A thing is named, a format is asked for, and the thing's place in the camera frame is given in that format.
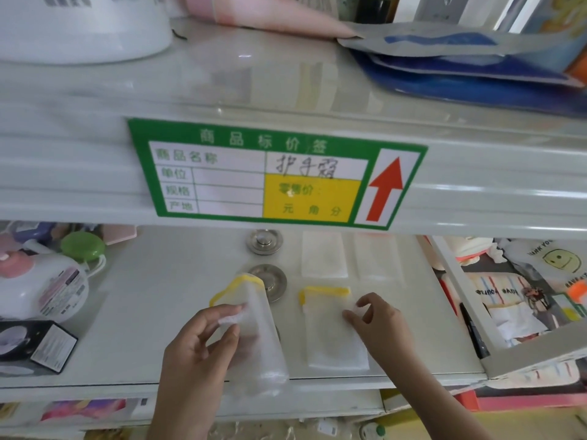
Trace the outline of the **white metal shelf board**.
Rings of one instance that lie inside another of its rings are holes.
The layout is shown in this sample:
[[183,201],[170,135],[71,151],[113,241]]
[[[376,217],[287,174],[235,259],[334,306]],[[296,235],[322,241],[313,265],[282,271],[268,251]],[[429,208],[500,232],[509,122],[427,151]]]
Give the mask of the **white metal shelf board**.
[[0,220],[199,225],[157,216],[136,117],[428,145],[391,232],[587,240],[587,118],[393,92],[332,42],[172,28],[139,60],[0,61]]
[[79,314],[64,326],[79,342],[62,374],[0,378],[0,403],[152,398],[165,347],[195,313],[239,272],[262,263],[278,266],[288,288],[271,310],[290,372],[275,397],[224,397],[218,418],[267,420],[385,411],[379,389],[392,388],[371,361],[366,372],[333,372],[306,363],[304,314],[297,294],[306,285],[347,286],[355,297],[371,291],[403,313],[418,355],[449,388],[487,379],[468,334],[457,321],[415,236],[396,236],[403,280],[361,281],[355,233],[343,232],[348,277],[302,276],[302,231],[282,230],[276,254],[258,256],[246,247],[246,229],[145,227],[107,253],[106,270]]

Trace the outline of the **orange small item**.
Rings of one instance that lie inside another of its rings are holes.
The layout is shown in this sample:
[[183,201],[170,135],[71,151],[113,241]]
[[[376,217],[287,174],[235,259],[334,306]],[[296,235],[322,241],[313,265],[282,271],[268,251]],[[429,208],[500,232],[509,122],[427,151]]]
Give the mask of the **orange small item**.
[[567,295],[583,309],[585,317],[587,317],[587,280],[577,281],[572,284],[567,290]]

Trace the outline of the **green price label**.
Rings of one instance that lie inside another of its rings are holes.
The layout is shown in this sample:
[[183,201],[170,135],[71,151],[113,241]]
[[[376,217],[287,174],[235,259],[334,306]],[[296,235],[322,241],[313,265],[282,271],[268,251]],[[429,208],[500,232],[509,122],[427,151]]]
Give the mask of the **green price label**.
[[428,146],[128,118],[159,217],[389,230]]

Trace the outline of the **silver blue pouch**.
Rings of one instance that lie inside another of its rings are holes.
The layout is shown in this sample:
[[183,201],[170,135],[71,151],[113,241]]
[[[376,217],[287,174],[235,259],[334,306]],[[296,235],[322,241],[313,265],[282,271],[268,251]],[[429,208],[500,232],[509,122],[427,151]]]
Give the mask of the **silver blue pouch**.
[[409,58],[534,53],[572,39],[570,30],[519,34],[426,21],[346,25],[352,34],[336,39],[343,47]]

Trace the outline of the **person's left hand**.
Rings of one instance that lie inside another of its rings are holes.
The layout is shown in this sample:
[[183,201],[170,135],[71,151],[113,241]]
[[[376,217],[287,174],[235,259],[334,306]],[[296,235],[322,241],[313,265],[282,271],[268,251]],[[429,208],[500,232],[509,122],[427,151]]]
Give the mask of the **person's left hand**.
[[220,318],[240,311],[241,306],[230,304],[212,306],[198,311],[185,324],[165,349],[157,396],[223,395],[231,360],[212,360],[207,342],[219,329]]

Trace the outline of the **purple plastic item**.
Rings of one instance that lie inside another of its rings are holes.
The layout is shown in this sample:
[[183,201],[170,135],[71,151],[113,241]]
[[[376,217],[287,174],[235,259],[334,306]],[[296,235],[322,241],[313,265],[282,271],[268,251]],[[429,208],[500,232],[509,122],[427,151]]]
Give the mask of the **purple plastic item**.
[[56,222],[11,221],[6,229],[13,239],[20,244],[34,240],[40,244],[47,245],[53,241],[52,231],[56,225]]

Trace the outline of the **white round appliance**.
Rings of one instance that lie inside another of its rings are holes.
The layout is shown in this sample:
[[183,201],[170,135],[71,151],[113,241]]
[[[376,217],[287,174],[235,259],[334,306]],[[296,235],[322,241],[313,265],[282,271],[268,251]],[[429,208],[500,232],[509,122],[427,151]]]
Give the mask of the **white round appliance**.
[[0,0],[0,61],[114,63],[171,43],[164,0]]

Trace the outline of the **white smiley face bag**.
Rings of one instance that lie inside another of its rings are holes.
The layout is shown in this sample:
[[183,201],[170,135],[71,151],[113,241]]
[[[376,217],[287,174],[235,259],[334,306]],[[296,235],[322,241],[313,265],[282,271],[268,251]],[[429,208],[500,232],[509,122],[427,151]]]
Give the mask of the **white smiley face bag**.
[[496,243],[519,273],[546,281],[554,292],[587,284],[587,241],[500,238]]

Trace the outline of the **black product box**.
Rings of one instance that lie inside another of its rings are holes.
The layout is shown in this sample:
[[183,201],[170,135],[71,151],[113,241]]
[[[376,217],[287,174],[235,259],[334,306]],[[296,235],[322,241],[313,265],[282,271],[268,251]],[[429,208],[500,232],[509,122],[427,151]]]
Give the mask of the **black product box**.
[[77,336],[50,320],[0,320],[0,378],[63,372]]

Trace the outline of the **black pen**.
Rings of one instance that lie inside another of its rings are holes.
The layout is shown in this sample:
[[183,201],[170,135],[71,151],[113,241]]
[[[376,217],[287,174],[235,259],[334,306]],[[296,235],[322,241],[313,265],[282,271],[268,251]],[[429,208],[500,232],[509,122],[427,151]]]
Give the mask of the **black pen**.
[[466,306],[463,303],[459,303],[459,310],[461,312],[463,321],[465,323],[467,332],[470,336],[471,342],[473,344],[473,348],[475,353],[479,359],[483,359],[489,356],[489,351],[487,346],[485,345],[484,341],[482,340],[481,334],[477,330],[477,327],[474,325],[473,320],[471,319]]

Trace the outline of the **green round case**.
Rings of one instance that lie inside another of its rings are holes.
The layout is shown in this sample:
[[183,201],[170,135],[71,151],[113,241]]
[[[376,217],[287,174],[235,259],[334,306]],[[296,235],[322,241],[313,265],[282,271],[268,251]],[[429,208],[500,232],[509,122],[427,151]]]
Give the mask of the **green round case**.
[[93,262],[104,257],[106,244],[89,232],[74,231],[61,240],[61,252],[79,263]]

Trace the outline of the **striped cartoon cloth bag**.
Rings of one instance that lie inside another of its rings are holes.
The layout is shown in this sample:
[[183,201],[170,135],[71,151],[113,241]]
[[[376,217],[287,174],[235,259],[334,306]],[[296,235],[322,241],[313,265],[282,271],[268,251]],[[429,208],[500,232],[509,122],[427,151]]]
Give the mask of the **striped cartoon cloth bag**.
[[517,273],[466,273],[475,293],[508,347],[568,325],[554,296]]

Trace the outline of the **white mesh bag yellow trim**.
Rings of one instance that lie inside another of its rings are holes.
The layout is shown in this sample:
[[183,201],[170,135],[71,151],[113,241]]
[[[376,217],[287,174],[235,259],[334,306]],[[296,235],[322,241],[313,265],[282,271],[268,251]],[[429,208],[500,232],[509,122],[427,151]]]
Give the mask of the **white mesh bag yellow trim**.
[[225,393],[234,398],[275,396],[290,378],[263,281],[250,273],[234,277],[211,306],[241,306],[234,315],[218,321],[222,334],[238,325],[238,348],[227,371]]
[[343,311],[355,311],[349,288],[308,286],[299,292],[305,318],[306,358],[310,368],[337,372],[367,371],[369,354]]

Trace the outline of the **person's right forearm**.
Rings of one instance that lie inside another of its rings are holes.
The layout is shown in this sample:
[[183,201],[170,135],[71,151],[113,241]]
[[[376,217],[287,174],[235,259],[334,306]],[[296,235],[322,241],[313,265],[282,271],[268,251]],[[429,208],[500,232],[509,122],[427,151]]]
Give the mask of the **person's right forearm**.
[[385,371],[419,416],[431,440],[494,440],[420,360],[393,360]]

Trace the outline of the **dark blue pouch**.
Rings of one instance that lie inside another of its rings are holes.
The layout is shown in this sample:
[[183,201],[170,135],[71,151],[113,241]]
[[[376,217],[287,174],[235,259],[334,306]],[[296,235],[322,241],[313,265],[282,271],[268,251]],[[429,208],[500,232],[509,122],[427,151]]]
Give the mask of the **dark blue pouch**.
[[350,53],[363,73],[386,91],[430,100],[587,119],[587,92],[579,88],[529,81],[409,73],[379,65],[364,52],[351,50]]

